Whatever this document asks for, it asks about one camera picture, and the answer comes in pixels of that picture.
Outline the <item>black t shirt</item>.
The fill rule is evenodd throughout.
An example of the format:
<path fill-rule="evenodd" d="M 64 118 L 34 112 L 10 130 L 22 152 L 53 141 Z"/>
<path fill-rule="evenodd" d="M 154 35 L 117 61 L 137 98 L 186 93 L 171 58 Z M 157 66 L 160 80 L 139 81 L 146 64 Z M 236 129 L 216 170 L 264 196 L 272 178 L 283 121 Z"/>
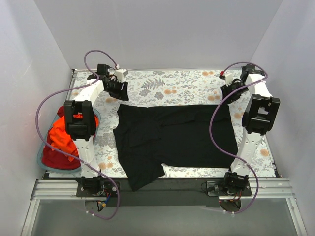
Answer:
<path fill-rule="evenodd" d="M 117 113 L 118 160 L 133 191 L 163 176 L 163 164 L 228 168 L 238 152 L 228 106 L 121 105 Z"/>

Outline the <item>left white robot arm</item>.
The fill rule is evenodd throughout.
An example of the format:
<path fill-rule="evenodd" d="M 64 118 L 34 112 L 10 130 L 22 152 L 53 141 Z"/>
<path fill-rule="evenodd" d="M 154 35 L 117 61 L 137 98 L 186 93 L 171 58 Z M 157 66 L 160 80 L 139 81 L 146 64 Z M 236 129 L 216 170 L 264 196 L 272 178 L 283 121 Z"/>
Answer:
<path fill-rule="evenodd" d="M 124 81 L 128 70 L 116 68 L 110 72 L 110 66 L 98 64 L 97 71 L 87 78 L 86 86 L 73 99 L 65 101 L 65 131 L 70 135 L 78 152 L 81 164 L 81 180 L 83 190 L 95 197 L 105 192 L 104 181 L 100 176 L 100 168 L 96 162 L 94 136 L 96 120 L 94 103 L 102 92 L 107 92 L 115 99 L 129 101 L 128 82 Z"/>

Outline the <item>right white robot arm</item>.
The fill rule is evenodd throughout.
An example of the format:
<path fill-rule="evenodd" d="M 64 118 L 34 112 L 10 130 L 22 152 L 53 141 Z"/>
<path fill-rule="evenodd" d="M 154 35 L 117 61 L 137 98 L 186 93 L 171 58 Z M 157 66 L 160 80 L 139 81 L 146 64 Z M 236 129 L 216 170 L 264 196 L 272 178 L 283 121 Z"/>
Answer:
<path fill-rule="evenodd" d="M 241 194 L 250 187 L 249 165 L 263 136 L 274 125 L 281 102 L 269 92 L 265 84 L 266 78 L 267 73 L 253 64 L 242 67 L 239 79 L 234 79 L 225 70 L 220 73 L 220 79 L 225 80 L 225 85 L 221 87 L 224 104 L 238 100 L 246 91 L 251 95 L 242 116 L 243 136 L 237 152 L 238 158 L 234 159 L 223 178 L 222 190 L 227 195 Z"/>

